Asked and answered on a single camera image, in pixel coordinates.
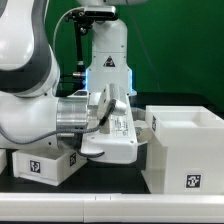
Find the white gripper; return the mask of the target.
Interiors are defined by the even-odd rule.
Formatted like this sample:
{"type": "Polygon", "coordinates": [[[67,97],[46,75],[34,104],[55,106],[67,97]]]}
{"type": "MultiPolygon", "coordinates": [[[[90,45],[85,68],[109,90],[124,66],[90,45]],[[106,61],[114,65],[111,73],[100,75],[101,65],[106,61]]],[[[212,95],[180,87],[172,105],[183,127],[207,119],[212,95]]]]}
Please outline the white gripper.
{"type": "Polygon", "coordinates": [[[89,122],[88,127],[99,123],[112,99],[116,101],[113,113],[98,131],[83,135],[81,152],[96,162],[130,164],[137,159],[138,145],[146,144],[151,139],[149,128],[134,127],[133,120],[145,120],[144,109],[133,108],[131,112],[128,96],[124,93],[113,96],[102,93],[96,118],[89,122]]]}

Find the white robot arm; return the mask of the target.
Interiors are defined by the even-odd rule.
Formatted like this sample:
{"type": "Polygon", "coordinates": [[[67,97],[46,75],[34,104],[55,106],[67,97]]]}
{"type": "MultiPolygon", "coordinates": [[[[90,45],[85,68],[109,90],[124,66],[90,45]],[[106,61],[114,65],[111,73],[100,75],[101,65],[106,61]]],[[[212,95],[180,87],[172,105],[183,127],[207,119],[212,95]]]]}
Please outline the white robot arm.
{"type": "Polygon", "coordinates": [[[49,0],[0,0],[0,147],[73,149],[114,164],[137,158],[126,62],[127,27],[119,5],[146,0],[77,0],[67,12],[79,34],[93,32],[83,85],[57,94],[60,67],[45,31],[49,0]]]}

